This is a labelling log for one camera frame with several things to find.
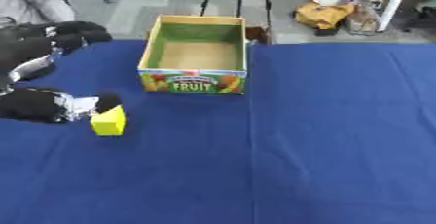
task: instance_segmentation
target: cardboard box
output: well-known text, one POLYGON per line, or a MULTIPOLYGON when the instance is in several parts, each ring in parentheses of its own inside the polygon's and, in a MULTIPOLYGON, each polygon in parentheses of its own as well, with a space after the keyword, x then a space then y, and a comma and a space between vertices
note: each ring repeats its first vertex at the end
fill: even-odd
POLYGON ((148 92, 244 93, 245 21, 160 16, 138 72, 148 92))

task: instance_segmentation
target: yellow foam block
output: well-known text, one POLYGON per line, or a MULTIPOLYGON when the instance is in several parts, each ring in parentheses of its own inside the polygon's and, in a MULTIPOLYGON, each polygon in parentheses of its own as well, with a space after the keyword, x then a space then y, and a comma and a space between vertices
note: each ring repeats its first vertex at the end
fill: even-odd
POLYGON ((126 115, 123 106, 118 105, 112 110, 91 117, 91 125, 97 135, 120 136, 126 125, 126 115))

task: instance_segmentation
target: robotic hand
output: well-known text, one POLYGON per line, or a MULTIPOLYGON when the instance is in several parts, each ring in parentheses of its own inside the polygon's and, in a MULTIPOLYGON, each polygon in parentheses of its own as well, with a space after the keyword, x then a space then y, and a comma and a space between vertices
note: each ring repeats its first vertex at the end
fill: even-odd
POLYGON ((120 104, 113 93, 74 98, 56 89, 16 88, 55 70, 55 61, 95 42, 112 40, 102 26, 72 21, 0 29, 0 118, 45 123, 75 121, 120 104))

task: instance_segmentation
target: open cardboard box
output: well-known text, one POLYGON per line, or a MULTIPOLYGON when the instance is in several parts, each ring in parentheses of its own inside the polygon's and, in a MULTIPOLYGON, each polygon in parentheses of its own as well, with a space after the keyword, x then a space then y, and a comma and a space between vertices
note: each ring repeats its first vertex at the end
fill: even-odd
POLYGON ((244 93, 244 29, 241 18, 158 17, 138 66, 145 90, 244 93))

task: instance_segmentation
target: floor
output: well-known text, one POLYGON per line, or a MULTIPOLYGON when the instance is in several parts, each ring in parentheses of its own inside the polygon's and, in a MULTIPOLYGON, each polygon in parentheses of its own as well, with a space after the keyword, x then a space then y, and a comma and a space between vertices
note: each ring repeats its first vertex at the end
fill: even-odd
MULTIPOLYGON (((198 15, 202 0, 69 0, 78 19, 105 25, 118 38, 142 38, 159 14, 198 15)), ((276 43, 305 42, 431 42, 433 34, 403 33, 390 28, 373 37, 352 36, 341 30, 333 37, 315 37, 306 26, 294 22, 290 12, 308 0, 272 0, 272 32, 276 43)), ((234 16, 236 0, 211 0, 207 15, 234 16)), ((250 25, 266 25, 265 0, 244 0, 243 16, 250 25)))

